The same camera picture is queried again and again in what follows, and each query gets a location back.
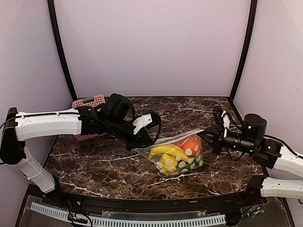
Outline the clear zip top bag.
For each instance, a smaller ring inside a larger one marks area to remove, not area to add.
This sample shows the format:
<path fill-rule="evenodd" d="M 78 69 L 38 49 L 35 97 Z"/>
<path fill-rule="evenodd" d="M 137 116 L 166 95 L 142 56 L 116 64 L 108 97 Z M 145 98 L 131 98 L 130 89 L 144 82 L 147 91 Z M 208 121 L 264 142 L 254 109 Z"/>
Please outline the clear zip top bag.
<path fill-rule="evenodd" d="M 202 129 L 194 129 L 174 137 L 158 139 L 152 146 L 136 151 L 154 164 L 161 174 L 180 175 L 203 165 Z"/>

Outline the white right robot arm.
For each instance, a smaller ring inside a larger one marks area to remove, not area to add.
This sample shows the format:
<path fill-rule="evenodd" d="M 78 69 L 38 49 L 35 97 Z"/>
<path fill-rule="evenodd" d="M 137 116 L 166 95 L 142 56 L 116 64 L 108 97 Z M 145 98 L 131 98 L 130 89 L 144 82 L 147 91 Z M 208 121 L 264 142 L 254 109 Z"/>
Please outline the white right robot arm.
<path fill-rule="evenodd" d="M 289 172 L 303 176 L 303 156 L 294 152 L 282 140 L 264 134 L 264 130 L 248 127 L 240 133 L 232 132 L 222 126 L 214 126 L 198 133 L 213 152 L 220 154 L 222 149 L 236 150 L 249 154 L 262 167 Z M 254 175 L 242 194 L 242 202 L 252 205 L 262 197 L 281 197 L 301 200 L 303 198 L 302 180 L 281 180 L 266 175 Z"/>

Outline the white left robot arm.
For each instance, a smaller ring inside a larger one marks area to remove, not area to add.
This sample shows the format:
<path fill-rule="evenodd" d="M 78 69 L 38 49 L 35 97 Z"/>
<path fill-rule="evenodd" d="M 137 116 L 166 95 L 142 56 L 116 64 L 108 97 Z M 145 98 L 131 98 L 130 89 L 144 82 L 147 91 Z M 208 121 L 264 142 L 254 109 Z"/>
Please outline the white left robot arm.
<path fill-rule="evenodd" d="M 107 133 L 123 142 L 127 150 L 153 145 L 156 139 L 147 130 L 161 129 L 161 119 L 156 113 L 133 114 L 125 120 L 107 112 L 102 114 L 93 107 L 79 107 L 44 113 L 19 112 L 12 107 L 1 124 L 0 159 L 3 164 L 16 167 L 28 180 L 56 206 L 63 206 L 67 196 L 61 192 L 60 183 L 43 168 L 46 152 L 59 135 L 89 135 Z"/>

